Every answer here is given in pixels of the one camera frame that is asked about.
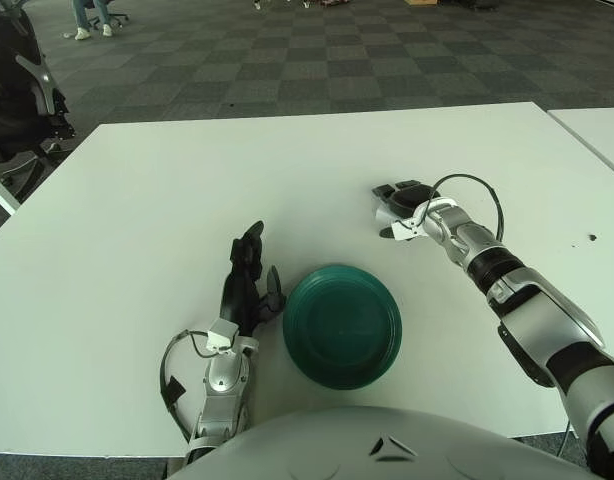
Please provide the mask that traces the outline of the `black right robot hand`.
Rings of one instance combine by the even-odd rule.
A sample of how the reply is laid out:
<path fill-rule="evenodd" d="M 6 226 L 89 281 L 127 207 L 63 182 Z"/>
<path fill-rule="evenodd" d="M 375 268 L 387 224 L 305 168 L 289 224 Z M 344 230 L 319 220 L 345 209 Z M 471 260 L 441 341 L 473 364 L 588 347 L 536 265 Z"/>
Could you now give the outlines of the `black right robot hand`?
<path fill-rule="evenodd" d="M 377 199 L 376 220 L 385 224 L 379 231 L 379 236 L 393 239 L 391 224 L 397 220 L 410 218 L 416 208 L 428 201 L 432 187 L 416 180 L 398 182 L 394 186 L 384 184 L 372 189 Z"/>

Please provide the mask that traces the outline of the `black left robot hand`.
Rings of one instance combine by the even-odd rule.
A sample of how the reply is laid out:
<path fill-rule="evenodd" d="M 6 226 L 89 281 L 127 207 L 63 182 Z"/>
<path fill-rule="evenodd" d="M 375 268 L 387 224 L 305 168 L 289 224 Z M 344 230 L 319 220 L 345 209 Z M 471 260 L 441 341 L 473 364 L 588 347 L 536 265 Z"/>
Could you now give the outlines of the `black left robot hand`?
<path fill-rule="evenodd" d="M 266 293 L 260 295 L 257 288 L 263 270 L 263 231 L 264 223 L 258 220 L 232 242 L 231 271 L 223 286 L 220 318 L 236 324 L 241 336 L 251 337 L 258 325 L 278 317 L 286 306 L 287 297 L 275 265 L 266 275 Z"/>

